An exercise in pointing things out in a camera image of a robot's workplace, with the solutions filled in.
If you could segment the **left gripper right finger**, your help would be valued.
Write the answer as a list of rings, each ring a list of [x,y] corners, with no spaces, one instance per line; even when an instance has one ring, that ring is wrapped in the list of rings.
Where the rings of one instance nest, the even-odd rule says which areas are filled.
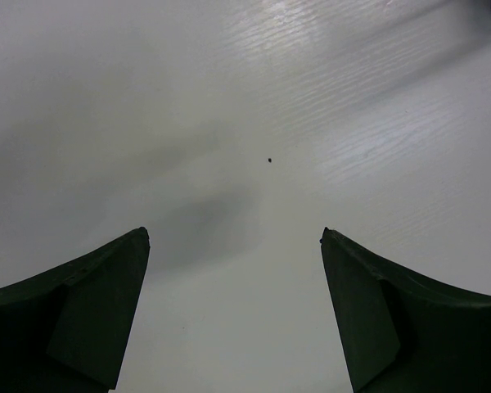
[[[322,260],[356,392],[491,392],[491,296],[326,229]]]

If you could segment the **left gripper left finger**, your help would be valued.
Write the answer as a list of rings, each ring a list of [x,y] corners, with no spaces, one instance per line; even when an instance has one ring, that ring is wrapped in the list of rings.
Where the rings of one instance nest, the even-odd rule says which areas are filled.
[[[114,390],[149,254],[140,227],[0,288],[0,392]]]

